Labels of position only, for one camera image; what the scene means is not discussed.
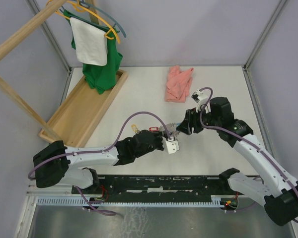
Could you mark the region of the red tagged key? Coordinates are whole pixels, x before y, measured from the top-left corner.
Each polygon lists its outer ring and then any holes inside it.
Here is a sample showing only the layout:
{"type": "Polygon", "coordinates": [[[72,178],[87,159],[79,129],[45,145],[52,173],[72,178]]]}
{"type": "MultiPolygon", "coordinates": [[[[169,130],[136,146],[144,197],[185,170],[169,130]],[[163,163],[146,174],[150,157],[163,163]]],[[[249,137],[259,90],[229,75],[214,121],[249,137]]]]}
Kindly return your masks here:
{"type": "Polygon", "coordinates": [[[157,127],[157,126],[150,127],[149,131],[150,132],[159,132],[159,127],[157,127]]]}

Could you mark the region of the keyring holder with blue handle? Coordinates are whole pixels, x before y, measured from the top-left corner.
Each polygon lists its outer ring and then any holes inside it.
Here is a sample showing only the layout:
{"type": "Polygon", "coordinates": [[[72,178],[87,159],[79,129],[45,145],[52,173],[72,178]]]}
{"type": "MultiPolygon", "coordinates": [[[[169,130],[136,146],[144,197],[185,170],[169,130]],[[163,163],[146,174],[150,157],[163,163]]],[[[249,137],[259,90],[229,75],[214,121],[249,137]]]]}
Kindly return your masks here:
{"type": "MultiPolygon", "coordinates": [[[[180,125],[180,123],[168,123],[166,124],[166,128],[168,130],[168,133],[171,137],[177,137],[180,134],[180,131],[177,130],[177,127],[180,125]]],[[[159,127],[159,132],[162,133],[162,135],[165,138],[168,138],[166,130],[164,126],[159,127]]]]}

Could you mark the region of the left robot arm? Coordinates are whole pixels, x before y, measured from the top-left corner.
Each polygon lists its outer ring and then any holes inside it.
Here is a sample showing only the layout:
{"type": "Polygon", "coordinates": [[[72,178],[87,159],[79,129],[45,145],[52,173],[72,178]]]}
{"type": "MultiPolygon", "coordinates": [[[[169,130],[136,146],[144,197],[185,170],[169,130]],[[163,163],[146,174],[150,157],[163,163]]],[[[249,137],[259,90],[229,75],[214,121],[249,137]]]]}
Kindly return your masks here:
{"type": "Polygon", "coordinates": [[[38,188],[67,184],[96,193],[100,188],[94,166],[122,166],[154,150],[164,150],[164,134],[142,130],[133,137],[117,141],[113,147],[67,147],[55,141],[33,157],[34,171],[30,178],[38,188]]]}

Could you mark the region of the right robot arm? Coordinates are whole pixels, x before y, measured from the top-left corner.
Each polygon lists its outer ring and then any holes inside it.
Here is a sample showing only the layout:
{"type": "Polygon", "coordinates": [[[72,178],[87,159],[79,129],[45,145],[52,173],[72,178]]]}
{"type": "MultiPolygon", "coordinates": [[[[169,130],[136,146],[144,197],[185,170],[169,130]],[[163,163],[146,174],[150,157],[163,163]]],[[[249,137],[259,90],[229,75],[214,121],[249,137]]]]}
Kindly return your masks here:
{"type": "Polygon", "coordinates": [[[193,95],[194,109],[188,109],[177,130],[190,135],[203,129],[215,130],[220,139],[242,155],[258,173],[261,182],[236,168],[222,172],[218,188],[224,194],[241,193],[261,205],[269,218],[283,226],[298,224],[298,179],[287,172],[265,149],[250,126],[235,119],[226,97],[208,99],[193,95]]]}

